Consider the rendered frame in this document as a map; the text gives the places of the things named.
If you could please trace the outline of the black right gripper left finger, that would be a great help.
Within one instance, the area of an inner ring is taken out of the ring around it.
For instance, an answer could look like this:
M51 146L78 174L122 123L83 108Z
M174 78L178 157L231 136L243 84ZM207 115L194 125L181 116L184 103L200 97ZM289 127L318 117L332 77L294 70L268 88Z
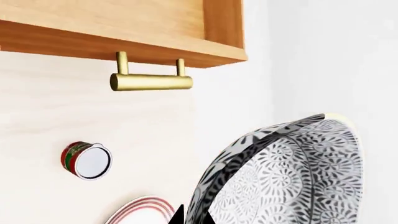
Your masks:
M184 205L179 206L169 224L184 224Z

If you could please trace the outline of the black white patterned bowl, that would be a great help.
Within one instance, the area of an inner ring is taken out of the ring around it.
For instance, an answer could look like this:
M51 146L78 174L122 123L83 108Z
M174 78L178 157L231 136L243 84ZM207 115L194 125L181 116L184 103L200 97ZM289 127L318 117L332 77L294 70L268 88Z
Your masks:
M235 140L204 171L185 224L358 224L363 152L353 124L320 113Z

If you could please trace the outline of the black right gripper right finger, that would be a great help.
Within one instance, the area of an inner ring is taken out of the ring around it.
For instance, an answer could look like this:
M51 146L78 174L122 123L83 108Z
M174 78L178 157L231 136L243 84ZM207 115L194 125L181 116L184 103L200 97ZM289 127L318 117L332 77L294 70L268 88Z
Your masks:
M205 209L205 216L203 218L203 224L215 224L214 219L212 218L211 214L208 211L208 208Z

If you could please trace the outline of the white plate with red rings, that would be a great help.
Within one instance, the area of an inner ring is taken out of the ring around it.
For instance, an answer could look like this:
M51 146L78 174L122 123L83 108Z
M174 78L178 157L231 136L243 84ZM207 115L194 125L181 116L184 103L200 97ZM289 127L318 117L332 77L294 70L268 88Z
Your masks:
M165 199L145 195L123 205L104 224L168 224L174 214L175 209Z

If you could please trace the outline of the red green round can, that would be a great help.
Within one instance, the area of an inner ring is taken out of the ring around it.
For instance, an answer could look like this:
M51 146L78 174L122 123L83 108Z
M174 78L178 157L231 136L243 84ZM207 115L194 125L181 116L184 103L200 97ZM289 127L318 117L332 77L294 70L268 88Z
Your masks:
M62 151L60 162L64 169L78 178L96 180L109 172L113 157L100 143L77 141Z

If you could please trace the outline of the wooden cabinet drawer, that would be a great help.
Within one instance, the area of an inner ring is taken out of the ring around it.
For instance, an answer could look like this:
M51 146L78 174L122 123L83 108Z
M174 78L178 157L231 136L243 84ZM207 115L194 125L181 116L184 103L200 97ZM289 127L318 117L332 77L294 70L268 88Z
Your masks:
M0 50L210 68L243 62L243 0L0 0Z

